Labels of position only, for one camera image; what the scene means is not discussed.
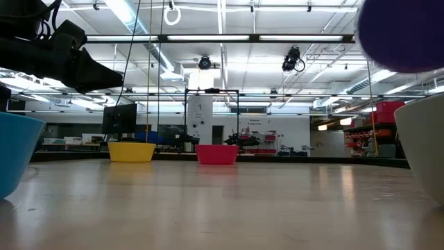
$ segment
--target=pink bowl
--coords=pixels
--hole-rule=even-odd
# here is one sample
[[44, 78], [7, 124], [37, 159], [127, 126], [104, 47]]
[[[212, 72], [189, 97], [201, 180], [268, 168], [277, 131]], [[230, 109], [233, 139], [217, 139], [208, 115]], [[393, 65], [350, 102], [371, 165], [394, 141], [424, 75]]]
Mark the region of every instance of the pink bowl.
[[239, 146], [196, 145], [197, 159], [200, 164], [233, 165], [236, 163]]

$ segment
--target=blue bowl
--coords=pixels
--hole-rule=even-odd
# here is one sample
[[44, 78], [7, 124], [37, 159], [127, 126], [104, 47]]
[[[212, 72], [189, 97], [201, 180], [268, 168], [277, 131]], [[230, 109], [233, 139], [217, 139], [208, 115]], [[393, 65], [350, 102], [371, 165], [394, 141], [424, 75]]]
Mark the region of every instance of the blue bowl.
[[45, 122], [0, 112], [0, 199], [14, 192]]

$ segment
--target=window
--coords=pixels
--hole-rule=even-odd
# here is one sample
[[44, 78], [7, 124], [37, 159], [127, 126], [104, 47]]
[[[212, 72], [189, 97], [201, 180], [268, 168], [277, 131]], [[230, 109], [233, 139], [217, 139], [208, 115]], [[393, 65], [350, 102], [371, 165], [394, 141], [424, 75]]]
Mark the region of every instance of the window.
[[[237, 107], [231, 107], [231, 113], [237, 113]], [[248, 106], [240, 106], [239, 113], [241, 114], [266, 114], [266, 107], [248, 107]]]

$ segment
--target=security camera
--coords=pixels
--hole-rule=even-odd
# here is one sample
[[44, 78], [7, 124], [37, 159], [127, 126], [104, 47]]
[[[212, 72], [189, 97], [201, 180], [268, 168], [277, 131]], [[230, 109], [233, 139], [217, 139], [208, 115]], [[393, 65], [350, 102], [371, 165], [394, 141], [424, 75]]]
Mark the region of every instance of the security camera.
[[276, 89], [271, 89], [270, 94], [278, 94], [278, 90]]
[[202, 56], [202, 58], [199, 61], [199, 69], [201, 70], [207, 70], [211, 67], [211, 60], [209, 56]]
[[[302, 69], [298, 69], [298, 64], [302, 63]], [[305, 62], [300, 58], [299, 47], [292, 47], [288, 54], [285, 56], [284, 63], [282, 63], [282, 70], [284, 72], [302, 72], [305, 69]]]

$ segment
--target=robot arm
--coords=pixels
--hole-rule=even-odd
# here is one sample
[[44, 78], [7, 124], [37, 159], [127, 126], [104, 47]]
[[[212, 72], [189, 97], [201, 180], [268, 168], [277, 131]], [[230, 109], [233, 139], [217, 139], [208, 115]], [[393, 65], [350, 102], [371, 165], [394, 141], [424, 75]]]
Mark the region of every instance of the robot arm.
[[[70, 21], [55, 27], [61, 0], [46, 7], [41, 0], [0, 0], [0, 67], [53, 78], [79, 93], [123, 85], [120, 73], [97, 63], [82, 46], [87, 41], [83, 29]], [[53, 34], [44, 34], [53, 14]]]

